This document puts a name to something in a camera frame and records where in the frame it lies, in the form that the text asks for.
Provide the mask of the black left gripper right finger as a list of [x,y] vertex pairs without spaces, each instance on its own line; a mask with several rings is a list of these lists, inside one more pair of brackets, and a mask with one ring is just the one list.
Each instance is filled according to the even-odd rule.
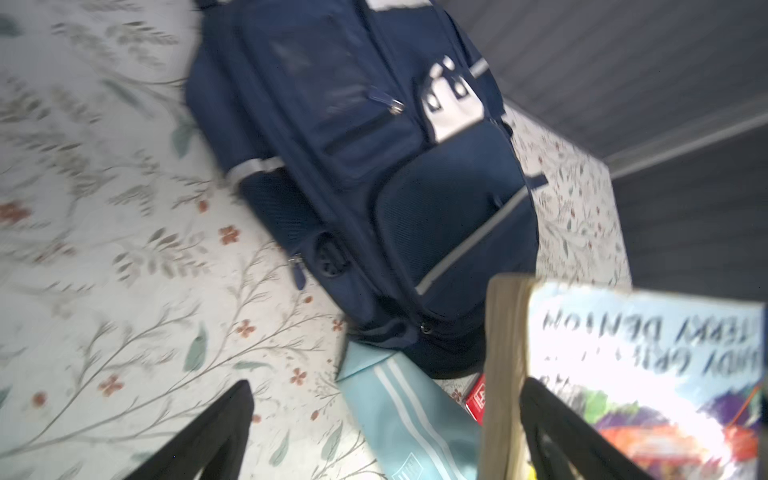
[[549,391],[527,378],[520,414],[539,479],[648,479],[650,475],[613,447]]

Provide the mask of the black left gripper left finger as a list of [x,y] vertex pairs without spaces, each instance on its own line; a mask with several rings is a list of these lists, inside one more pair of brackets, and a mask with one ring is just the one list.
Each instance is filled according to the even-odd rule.
[[240,380],[127,476],[128,480],[239,477],[254,399]]

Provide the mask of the purple treehouse paperback book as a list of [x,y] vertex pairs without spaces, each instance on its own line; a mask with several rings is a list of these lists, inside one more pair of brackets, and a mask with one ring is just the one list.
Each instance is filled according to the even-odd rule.
[[539,479],[529,377],[648,479],[766,477],[764,303],[500,274],[485,331],[480,478]]

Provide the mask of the navy blue student backpack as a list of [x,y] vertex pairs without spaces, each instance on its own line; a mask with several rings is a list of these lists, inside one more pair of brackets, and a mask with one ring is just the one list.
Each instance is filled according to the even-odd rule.
[[478,372],[487,285],[535,272],[547,184],[482,54],[432,1],[198,7],[187,105],[296,285],[432,378]]

